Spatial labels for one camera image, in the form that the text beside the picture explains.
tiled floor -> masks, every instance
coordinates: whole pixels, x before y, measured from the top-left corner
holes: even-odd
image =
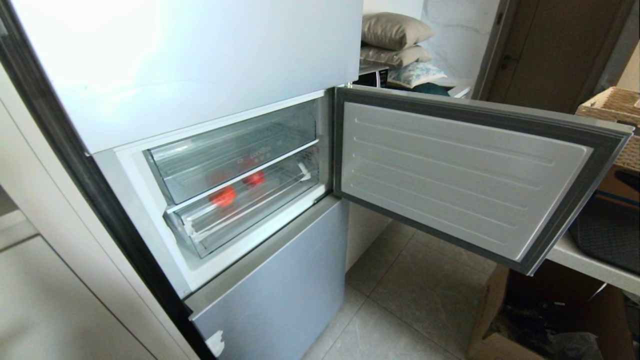
[[[303,360],[464,360],[494,267],[392,222],[347,273],[344,305]]]

microwave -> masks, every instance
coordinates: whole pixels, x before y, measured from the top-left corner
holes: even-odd
[[[353,83],[356,85],[373,86],[374,88],[386,88],[387,77],[389,75],[389,67],[381,65],[360,64],[360,72],[358,80]]]

open freezer door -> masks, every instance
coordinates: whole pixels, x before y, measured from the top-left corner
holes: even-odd
[[[335,93],[335,193],[533,274],[633,128],[481,101]]]

red tomato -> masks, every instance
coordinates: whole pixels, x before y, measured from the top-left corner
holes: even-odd
[[[209,201],[213,202],[217,206],[225,207],[234,203],[236,199],[236,189],[233,186],[227,186],[226,188],[213,193],[209,196]]]
[[[262,183],[264,183],[264,173],[262,171],[258,171],[254,174],[251,174],[249,176],[247,176],[246,178],[243,179],[243,182],[249,186],[251,186],[252,188],[254,186],[258,186]]]

freezer shelf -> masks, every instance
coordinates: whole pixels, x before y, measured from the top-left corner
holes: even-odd
[[[164,217],[204,258],[318,183],[312,147]]]
[[[317,100],[147,151],[169,203],[179,204],[316,139]]]

